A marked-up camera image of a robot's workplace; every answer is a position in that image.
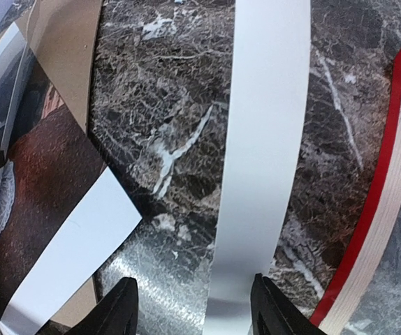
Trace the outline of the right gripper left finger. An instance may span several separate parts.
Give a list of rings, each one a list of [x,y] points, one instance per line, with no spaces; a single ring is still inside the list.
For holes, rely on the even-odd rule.
[[[64,329],[56,322],[49,321],[43,326],[43,334],[136,334],[137,325],[137,281],[123,277],[76,326]]]

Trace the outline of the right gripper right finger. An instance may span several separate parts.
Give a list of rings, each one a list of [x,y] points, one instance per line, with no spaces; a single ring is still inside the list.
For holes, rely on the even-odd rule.
[[[267,276],[255,275],[250,302],[253,335],[326,335]]]

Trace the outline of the wooden picture frame red edge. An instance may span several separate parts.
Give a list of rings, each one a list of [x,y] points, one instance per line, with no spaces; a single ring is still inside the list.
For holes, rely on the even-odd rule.
[[[401,206],[401,50],[394,58],[390,103],[379,159],[358,224],[310,321],[340,334],[373,279]]]

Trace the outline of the printed photo of painting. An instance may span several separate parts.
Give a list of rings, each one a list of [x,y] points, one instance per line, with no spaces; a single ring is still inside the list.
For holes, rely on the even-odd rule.
[[[58,312],[70,329],[140,214],[16,23],[0,35],[0,148],[0,334],[43,334]]]

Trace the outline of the brown backing board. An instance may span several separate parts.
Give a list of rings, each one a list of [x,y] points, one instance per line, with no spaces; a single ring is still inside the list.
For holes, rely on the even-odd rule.
[[[84,132],[101,5],[99,0],[35,1],[15,21]]]

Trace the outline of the white photo mat border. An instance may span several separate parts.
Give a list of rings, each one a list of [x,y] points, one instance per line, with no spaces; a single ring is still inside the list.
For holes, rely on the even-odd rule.
[[[247,334],[256,274],[275,254],[296,173],[311,3],[238,1],[221,202],[203,331]]]

